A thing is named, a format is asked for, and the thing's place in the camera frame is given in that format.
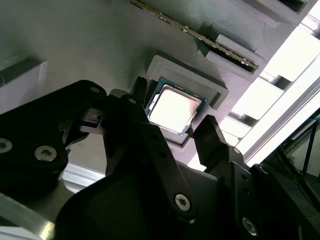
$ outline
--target black plastic part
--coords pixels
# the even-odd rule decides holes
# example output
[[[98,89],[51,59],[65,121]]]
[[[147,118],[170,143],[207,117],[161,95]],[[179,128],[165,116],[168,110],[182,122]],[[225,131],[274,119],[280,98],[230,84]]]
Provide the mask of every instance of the black plastic part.
[[[142,105],[145,105],[145,99],[147,94],[147,80],[138,76],[134,82],[130,95],[137,99]]]
[[[230,239],[230,219],[226,204],[217,195],[214,177],[180,165],[182,175],[198,205],[194,224],[181,224],[159,204],[158,188],[142,180],[142,169],[116,172],[73,196],[56,222],[56,239]]]
[[[254,180],[263,239],[320,239],[319,233],[276,178],[262,168],[256,164],[250,172]]]
[[[0,154],[0,191],[50,191],[68,163],[62,138],[67,139],[73,122],[62,123],[105,96],[103,88],[81,80],[0,115],[0,138],[13,144],[9,152]],[[57,157],[51,162],[37,160],[35,150],[40,146],[53,147]]]
[[[211,115],[205,116],[194,131],[193,138],[200,163],[210,172],[225,156],[228,148],[216,118]]]

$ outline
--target gray panel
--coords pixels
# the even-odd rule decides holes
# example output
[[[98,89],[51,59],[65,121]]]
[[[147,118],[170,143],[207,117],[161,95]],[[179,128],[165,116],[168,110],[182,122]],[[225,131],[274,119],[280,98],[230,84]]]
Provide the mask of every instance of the gray panel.
[[[251,50],[246,49],[240,44],[237,44],[236,42],[232,41],[228,37],[222,34],[216,33],[214,29],[212,29],[209,34],[212,36],[211,39],[214,40],[216,43],[227,47],[229,50],[235,53],[239,53],[241,56],[245,57],[247,60],[254,63],[256,66],[258,66],[258,69],[251,69],[251,70],[245,69],[244,67],[246,66],[244,64],[239,64],[237,62],[238,63],[237,65],[231,62],[230,60],[226,59],[225,57],[215,53],[212,48],[200,42],[199,52],[207,60],[228,69],[229,71],[237,74],[238,76],[246,79],[251,83],[253,83],[257,79],[259,74],[267,66],[268,62],[265,59],[255,54]]]
[[[268,61],[295,28],[287,23],[272,28],[229,0],[145,2],[195,31],[202,25],[212,26]],[[155,51],[225,84],[229,95],[219,109],[208,106],[204,111],[215,115],[218,122],[250,86],[244,78],[198,54],[192,36],[129,4],[128,0],[2,0],[0,36],[0,69],[23,59],[26,53],[48,60],[47,78],[41,86],[43,95],[80,79],[94,81],[107,92],[111,89],[129,92],[136,77],[145,75],[148,58]],[[188,163],[195,152],[191,144],[184,154],[175,157]],[[87,159],[79,162],[88,161],[88,168],[103,172],[100,168],[105,158],[98,158],[103,161],[101,164]]]
[[[239,7],[248,10],[261,21],[275,28],[279,23],[298,26],[317,0],[299,0],[301,6],[293,10],[280,0],[231,0]],[[287,1],[295,4],[298,1]]]

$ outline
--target metal frame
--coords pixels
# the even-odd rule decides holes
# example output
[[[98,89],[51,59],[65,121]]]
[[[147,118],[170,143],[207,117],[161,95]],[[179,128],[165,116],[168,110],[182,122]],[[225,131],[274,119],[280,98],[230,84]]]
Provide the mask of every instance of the metal frame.
[[[272,124],[262,135],[258,134],[259,128],[266,125],[266,115],[257,122],[252,130],[242,139],[237,147],[242,151],[242,146],[248,150],[243,152],[247,165],[261,163],[273,150],[275,150],[291,133],[293,133],[311,114],[320,107],[320,78],[319,78],[320,56],[309,65],[299,76],[294,84],[281,98],[272,106],[266,115],[272,115],[280,109],[285,112]],[[301,87],[301,95],[293,95],[291,88]],[[289,108],[283,105],[284,98],[296,98]]]

